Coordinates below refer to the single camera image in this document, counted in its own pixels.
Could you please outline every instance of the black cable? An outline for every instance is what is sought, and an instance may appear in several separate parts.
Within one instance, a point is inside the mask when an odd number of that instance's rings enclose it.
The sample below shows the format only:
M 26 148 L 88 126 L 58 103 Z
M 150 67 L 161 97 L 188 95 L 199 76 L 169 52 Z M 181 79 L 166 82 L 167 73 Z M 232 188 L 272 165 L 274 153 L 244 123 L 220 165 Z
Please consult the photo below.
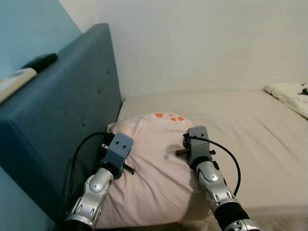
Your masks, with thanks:
M 86 138 L 83 139 L 83 141 L 80 143 L 80 145 L 77 147 L 77 149 L 75 151 L 75 154 L 74 154 L 74 157 L 73 157 L 73 162 L 72 162 L 71 177 L 70 177 L 70 181 L 69 181 L 69 190 L 68 190 L 68 196 L 67 196 L 67 202 L 66 202 L 66 214 L 69 213 L 69 206 L 70 206 L 70 201 L 71 201 L 72 191 L 73 191 L 73 184 L 74 184 L 75 164 L 76 164 L 78 153 L 79 153 L 81 147 L 84 145 L 84 143 L 88 139 L 92 138 L 93 136 L 98 136 L 98 135 L 105 136 L 105 134 L 106 134 L 105 132 L 95 132 L 95 133 L 88 135 Z
M 240 184 L 241 184 L 241 170 L 240 170 L 240 166 L 235 158 L 235 156 L 228 150 L 226 149 L 224 146 L 222 146 L 219 143 L 216 143 L 214 141 L 211 141 L 209 139 L 205 139 L 205 138 L 199 138 L 199 137 L 194 137 L 194 136 L 190 136 L 189 139 L 191 140 L 199 140 L 199 141 L 205 141 L 205 142 L 209 142 L 212 143 L 213 145 L 216 145 L 217 147 L 221 148 L 222 150 L 224 150 L 226 153 L 229 154 L 229 156 L 231 156 L 231 158 L 233 159 L 233 161 L 235 162 L 236 165 L 236 169 L 237 169 L 237 184 L 234 190 L 234 196 L 236 196 L 239 188 L 240 188 Z

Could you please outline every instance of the white pillow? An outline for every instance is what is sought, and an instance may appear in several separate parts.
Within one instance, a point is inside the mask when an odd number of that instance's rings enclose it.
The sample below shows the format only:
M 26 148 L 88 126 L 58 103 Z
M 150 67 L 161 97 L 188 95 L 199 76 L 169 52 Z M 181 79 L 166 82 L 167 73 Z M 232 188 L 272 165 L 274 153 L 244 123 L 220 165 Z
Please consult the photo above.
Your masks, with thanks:
M 113 133 L 134 139 L 126 164 L 135 175 L 113 182 L 104 199 L 97 228 L 149 226 L 205 219 L 209 207 L 182 149 L 183 134 L 192 123 L 173 113 L 153 113 L 120 121 Z
M 308 118 L 307 88 L 307 83 L 273 83 L 267 85 L 265 90 L 295 112 Z

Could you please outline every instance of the white cloth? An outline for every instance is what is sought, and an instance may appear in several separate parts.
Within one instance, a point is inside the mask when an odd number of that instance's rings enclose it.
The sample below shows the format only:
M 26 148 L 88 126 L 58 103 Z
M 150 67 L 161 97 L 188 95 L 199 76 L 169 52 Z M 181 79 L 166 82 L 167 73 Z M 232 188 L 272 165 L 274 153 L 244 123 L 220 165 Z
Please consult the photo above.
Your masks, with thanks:
M 265 90 L 295 112 L 308 118 L 308 95 L 303 94 L 307 88 L 308 84 L 273 83 L 268 84 Z

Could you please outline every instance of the mattress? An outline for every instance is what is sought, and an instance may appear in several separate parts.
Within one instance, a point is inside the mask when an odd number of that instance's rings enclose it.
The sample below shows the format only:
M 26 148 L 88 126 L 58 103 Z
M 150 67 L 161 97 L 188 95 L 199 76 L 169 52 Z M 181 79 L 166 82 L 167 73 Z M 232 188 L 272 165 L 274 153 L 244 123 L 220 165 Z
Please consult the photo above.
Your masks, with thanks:
M 308 208 L 308 122 L 263 91 L 207 91 L 129 98 L 118 120 L 150 112 L 174 112 L 204 125 L 241 167 L 237 199 L 251 217 L 305 214 Z M 214 160 L 231 190 L 232 159 L 219 148 Z

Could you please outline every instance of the teal upholstered headboard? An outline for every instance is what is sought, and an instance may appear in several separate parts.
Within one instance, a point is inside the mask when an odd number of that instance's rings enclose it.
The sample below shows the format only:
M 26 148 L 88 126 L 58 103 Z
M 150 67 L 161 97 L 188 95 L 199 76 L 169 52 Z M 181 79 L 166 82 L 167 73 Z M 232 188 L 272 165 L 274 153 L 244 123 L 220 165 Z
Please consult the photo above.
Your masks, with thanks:
M 0 165 L 61 222 L 76 147 L 87 135 L 115 122 L 120 107 L 109 27 L 97 24 L 0 105 Z M 79 153 L 74 192 L 82 188 L 101 142 L 93 138 Z

